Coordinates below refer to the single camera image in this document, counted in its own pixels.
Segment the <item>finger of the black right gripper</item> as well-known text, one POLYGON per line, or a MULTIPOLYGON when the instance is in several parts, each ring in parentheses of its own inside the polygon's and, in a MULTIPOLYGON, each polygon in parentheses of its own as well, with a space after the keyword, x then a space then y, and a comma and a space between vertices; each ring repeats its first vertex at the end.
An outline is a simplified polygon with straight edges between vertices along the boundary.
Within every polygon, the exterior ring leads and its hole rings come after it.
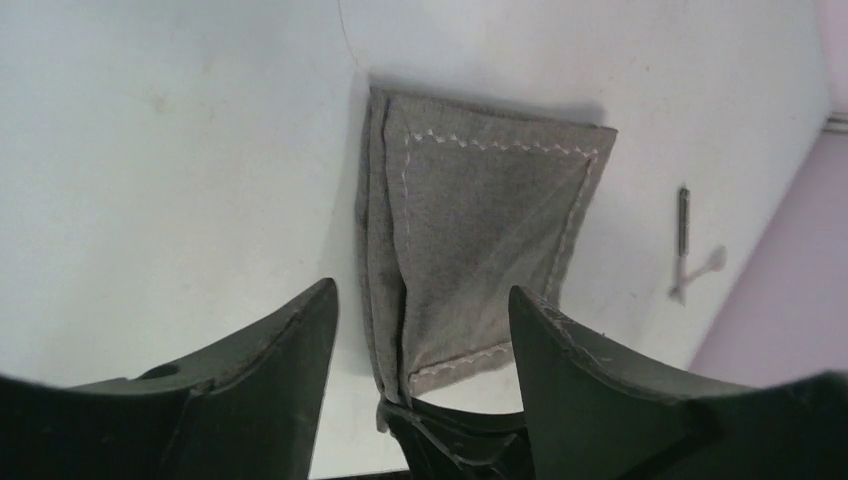
POLYGON ((534 479, 524 414, 483 414, 414 399, 382 399, 378 417, 399 443, 413 479, 534 479))

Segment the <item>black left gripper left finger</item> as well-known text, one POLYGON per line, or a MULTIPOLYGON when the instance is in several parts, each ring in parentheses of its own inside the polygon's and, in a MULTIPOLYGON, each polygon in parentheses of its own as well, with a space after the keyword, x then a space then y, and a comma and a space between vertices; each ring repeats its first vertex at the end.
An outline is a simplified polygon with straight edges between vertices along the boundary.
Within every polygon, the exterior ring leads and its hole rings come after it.
POLYGON ((5 479, 304 479, 338 321, 331 279, 138 378, 3 378, 5 479))

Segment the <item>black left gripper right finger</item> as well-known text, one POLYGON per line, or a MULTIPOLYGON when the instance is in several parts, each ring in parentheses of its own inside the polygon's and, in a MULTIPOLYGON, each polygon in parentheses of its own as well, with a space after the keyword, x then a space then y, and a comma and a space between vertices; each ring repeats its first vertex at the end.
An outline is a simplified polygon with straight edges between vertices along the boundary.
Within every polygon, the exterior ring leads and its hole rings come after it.
POLYGON ((510 328, 541 479, 843 479, 847 376, 770 387, 642 355, 514 287, 510 328))

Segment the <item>grey cloth napkin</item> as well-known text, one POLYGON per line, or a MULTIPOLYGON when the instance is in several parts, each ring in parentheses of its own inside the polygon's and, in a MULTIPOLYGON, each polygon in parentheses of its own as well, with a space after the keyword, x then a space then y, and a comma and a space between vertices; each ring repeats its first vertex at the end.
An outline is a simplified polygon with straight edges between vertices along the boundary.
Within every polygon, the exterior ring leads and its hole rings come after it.
POLYGON ((364 328, 396 404, 513 359, 507 303, 557 303, 614 128, 372 87, 356 198, 364 328))

